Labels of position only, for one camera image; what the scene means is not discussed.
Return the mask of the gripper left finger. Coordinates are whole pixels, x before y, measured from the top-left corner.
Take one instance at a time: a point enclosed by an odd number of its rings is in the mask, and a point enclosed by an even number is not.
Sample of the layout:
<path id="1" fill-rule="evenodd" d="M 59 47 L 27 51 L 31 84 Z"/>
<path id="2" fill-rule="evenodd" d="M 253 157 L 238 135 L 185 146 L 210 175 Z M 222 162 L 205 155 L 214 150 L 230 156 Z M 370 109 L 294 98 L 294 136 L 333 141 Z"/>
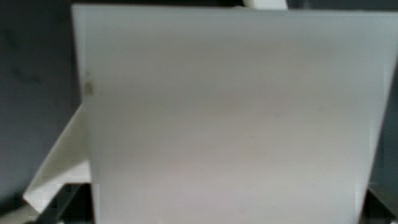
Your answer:
<path id="1" fill-rule="evenodd" d="M 89 223 L 89 185 L 66 184 L 54 196 L 34 224 Z"/>

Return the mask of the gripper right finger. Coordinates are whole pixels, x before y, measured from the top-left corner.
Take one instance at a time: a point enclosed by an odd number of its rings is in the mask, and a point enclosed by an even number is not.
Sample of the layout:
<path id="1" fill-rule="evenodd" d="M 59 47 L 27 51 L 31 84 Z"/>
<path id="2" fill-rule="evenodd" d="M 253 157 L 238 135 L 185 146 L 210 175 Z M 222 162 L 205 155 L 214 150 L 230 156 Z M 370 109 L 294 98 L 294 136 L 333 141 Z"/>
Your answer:
<path id="1" fill-rule="evenodd" d="M 361 224 L 398 224 L 398 216 L 373 190 L 366 192 Z"/>

